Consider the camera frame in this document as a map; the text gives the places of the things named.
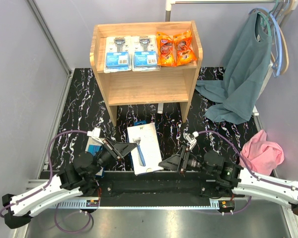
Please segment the white Harry's razor box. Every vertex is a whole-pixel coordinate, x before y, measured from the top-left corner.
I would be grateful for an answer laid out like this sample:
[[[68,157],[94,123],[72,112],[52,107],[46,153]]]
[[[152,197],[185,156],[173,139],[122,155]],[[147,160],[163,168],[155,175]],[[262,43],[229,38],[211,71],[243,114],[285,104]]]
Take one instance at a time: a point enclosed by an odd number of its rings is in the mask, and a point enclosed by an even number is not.
[[[133,170],[136,176],[162,171],[161,152],[155,123],[146,123],[127,128],[128,140],[137,146],[131,151]]]

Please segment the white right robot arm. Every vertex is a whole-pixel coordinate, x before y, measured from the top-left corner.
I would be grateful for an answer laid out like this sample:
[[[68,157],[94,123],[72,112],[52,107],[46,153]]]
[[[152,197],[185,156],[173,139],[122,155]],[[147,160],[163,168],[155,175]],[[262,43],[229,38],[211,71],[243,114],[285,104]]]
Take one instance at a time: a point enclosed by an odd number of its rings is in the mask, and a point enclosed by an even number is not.
[[[187,170],[202,172],[216,182],[220,196],[230,193],[259,197],[277,203],[298,216],[298,181],[266,176],[226,161],[215,151],[204,156],[194,155],[183,146],[176,154],[159,163],[159,166],[184,174]]]

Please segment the blue Harry's razor box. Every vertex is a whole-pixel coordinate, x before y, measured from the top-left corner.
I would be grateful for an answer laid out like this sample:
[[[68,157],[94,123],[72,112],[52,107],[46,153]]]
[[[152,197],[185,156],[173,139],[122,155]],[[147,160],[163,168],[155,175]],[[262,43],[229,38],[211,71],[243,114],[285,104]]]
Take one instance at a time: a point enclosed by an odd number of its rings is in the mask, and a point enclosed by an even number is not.
[[[89,137],[85,151],[95,156],[99,150],[100,150],[100,144]],[[95,174],[95,178],[103,178],[103,177],[104,177],[104,169],[102,168],[98,173]]]

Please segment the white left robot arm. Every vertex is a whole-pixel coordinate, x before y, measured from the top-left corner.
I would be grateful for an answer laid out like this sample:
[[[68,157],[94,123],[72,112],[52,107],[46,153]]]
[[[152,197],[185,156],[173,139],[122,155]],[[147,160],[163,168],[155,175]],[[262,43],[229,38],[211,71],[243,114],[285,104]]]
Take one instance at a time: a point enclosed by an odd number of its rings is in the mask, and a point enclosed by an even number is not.
[[[114,161],[125,158],[136,147],[136,143],[102,139],[99,151],[95,154],[88,151],[79,153],[44,184],[20,195],[4,195],[5,224],[11,229],[20,228],[55,204],[72,197],[93,196],[98,188],[95,175]]]

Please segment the Gillette razor blister pack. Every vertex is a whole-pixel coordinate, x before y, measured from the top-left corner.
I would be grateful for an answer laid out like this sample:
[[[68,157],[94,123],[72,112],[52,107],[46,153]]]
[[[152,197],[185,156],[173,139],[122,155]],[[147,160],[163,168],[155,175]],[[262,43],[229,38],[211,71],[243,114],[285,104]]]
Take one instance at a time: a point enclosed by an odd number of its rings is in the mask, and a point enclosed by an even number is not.
[[[131,36],[107,37],[104,73],[130,71],[131,69]]]

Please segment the orange razor pack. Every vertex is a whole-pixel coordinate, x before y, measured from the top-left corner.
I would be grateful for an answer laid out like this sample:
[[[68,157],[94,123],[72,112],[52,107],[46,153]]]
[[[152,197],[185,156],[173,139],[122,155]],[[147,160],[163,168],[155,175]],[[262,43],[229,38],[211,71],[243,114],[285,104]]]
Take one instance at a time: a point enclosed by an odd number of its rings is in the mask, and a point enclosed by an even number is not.
[[[158,48],[158,65],[170,67],[176,66],[176,59],[173,53],[173,39],[163,32],[157,32],[156,41]]]
[[[192,48],[191,30],[173,36],[176,48],[177,66],[188,64],[197,60]]]

